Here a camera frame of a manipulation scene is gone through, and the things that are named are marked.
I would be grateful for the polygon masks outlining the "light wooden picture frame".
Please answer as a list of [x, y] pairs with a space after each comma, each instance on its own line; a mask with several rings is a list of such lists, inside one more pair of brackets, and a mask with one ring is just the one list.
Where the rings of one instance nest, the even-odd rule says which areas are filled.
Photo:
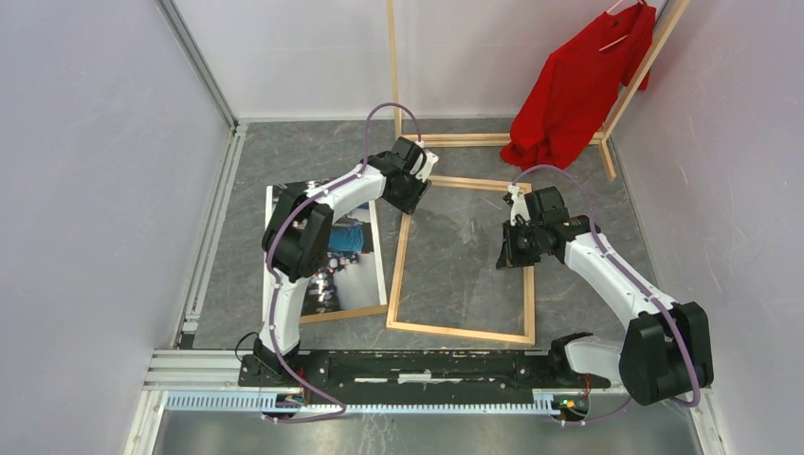
[[400, 220], [387, 328], [534, 345], [533, 267], [494, 268], [507, 182], [444, 175], [431, 182], [428, 198]]

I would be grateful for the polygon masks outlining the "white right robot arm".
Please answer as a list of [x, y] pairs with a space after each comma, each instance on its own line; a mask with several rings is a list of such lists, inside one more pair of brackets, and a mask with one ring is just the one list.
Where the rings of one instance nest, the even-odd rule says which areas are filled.
[[585, 374], [625, 388], [641, 406], [666, 399], [699, 404], [714, 380], [708, 316], [695, 301], [679, 303], [651, 284], [615, 251], [586, 215], [571, 216], [560, 191], [524, 192], [509, 185], [497, 268], [524, 268], [545, 256], [582, 278], [608, 304], [625, 329], [620, 341], [590, 332], [555, 339], [547, 372], [561, 387]]

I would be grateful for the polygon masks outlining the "brown backing board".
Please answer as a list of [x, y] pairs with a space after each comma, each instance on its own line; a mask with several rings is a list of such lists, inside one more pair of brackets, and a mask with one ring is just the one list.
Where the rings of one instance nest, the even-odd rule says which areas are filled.
[[389, 308], [388, 305], [375, 305], [358, 309], [340, 310], [336, 312], [301, 316], [300, 324], [383, 315], [388, 312], [388, 308]]

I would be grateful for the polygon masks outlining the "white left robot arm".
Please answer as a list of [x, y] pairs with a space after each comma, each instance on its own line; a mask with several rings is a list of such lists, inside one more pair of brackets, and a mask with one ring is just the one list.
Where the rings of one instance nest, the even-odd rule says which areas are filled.
[[400, 137], [390, 150], [365, 155], [346, 174], [312, 190], [283, 189], [262, 239], [269, 295], [264, 325], [253, 353], [275, 386], [297, 376], [291, 355], [300, 345], [307, 284], [326, 263], [334, 223], [359, 206], [382, 199], [405, 214], [414, 213], [429, 189], [438, 156]]

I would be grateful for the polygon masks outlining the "printed photo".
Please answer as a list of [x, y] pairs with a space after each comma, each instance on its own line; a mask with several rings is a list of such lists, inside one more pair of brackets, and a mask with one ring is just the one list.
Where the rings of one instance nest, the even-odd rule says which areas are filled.
[[307, 284], [302, 316], [388, 304], [377, 228], [374, 201], [337, 219], [325, 266]]

